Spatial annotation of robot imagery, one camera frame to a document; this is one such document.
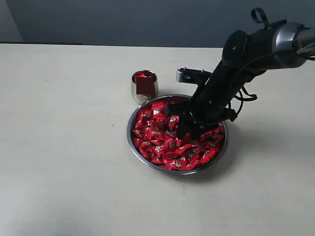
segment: gray wall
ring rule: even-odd
[[[21,42],[22,38],[5,0],[0,0],[0,42]]]
[[[256,25],[260,6],[270,21],[315,27],[315,0],[7,0],[25,41],[92,45],[222,47],[235,30]]]

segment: stainless steel cup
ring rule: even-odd
[[[155,87],[155,93],[153,95],[145,95],[145,94],[137,94],[137,84],[135,82],[135,76],[141,73],[146,73],[148,76],[153,77],[153,81],[154,81],[154,87]],[[148,101],[149,99],[155,98],[156,96],[158,96],[158,77],[157,75],[149,70],[140,70],[135,72],[132,75],[131,78],[131,94],[133,99],[138,103],[138,104],[142,104],[146,101]]]

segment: bowl rim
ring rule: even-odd
[[[167,97],[185,97],[185,98],[190,98],[190,96],[188,95],[184,95],[184,94],[167,94],[167,95],[162,95],[162,96],[158,96],[152,99],[147,100],[146,102],[140,104],[135,110],[134,112],[131,114],[128,124],[127,124],[127,140],[128,140],[128,144],[132,150],[132,152],[136,155],[136,157],[138,157],[138,159],[140,159],[140,161],[142,161],[144,164],[146,164],[147,166],[150,166],[151,168],[158,170],[158,171],[162,171],[164,173],[168,173],[168,174],[176,174],[176,175],[190,175],[190,174],[194,174],[200,171],[203,171],[207,168],[209,168],[210,166],[214,165],[215,163],[217,163],[221,157],[225,154],[227,147],[228,147],[228,143],[229,143],[229,131],[227,128],[227,124],[225,121],[222,122],[224,129],[225,129],[225,140],[224,140],[224,144],[223,144],[223,148],[221,149],[221,151],[208,163],[206,163],[205,165],[196,168],[196,169],[192,169],[192,170],[187,170],[187,171],[179,171],[179,170],[168,170],[165,168],[161,168],[157,165],[155,165],[154,163],[151,163],[150,161],[148,161],[147,159],[145,159],[137,150],[137,148],[134,146],[133,144],[133,140],[132,140],[132,133],[131,133],[131,126],[133,125],[134,122],[134,118],[137,115],[138,111],[140,109],[142,109],[145,105],[147,105],[148,103],[151,103],[153,101],[158,101],[160,99],[163,98],[167,98]]]

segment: table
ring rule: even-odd
[[[133,72],[193,94],[176,69],[212,71],[221,49],[0,45],[0,234],[312,236],[315,63],[268,71],[228,122],[214,167],[170,176],[126,141]]]

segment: metal bowl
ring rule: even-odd
[[[156,101],[165,101],[165,102],[171,102],[171,101],[175,101],[175,102],[182,102],[182,101],[187,101],[190,98],[190,96],[187,95],[180,95],[180,94],[173,94],[173,95],[164,95],[164,96],[160,96],[160,97],[156,97],[153,99],[150,99],[148,101],[146,101],[145,103],[141,104],[131,115],[129,121],[128,121],[128,125],[127,125],[127,139],[128,139],[128,143],[131,147],[131,150],[133,151],[133,153],[146,165],[150,166],[153,169],[156,169],[158,171],[162,171],[165,173],[170,173],[170,174],[177,174],[177,175],[189,175],[189,174],[194,174],[200,171],[203,171],[205,169],[207,169],[208,167],[212,166],[213,164],[215,164],[218,160],[220,160],[220,158],[224,155],[226,149],[227,149],[227,145],[228,145],[228,129],[227,129],[227,125],[225,122],[223,122],[223,126],[225,128],[225,139],[222,141],[223,142],[223,147],[221,149],[220,152],[218,152],[216,154],[216,156],[209,161],[208,163],[206,163],[205,165],[193,169],[193,170],[189,170],[189,171],[179,171],[179,170],[168,170],[168,169],[164,169],[161,168],[157,165],[155,165],[154,163],[151,163],[150,161],[148,161],[147,159],[145,159],[140,152],[137,150],[137,148],[134,146],[133,144],[133,137],[134,134],[132,132],[134,126],[135,126],[135,122],[136,122],[136,116],[138,114],[138,112],[146,107],[149,106],[152,102],[156,102]]]

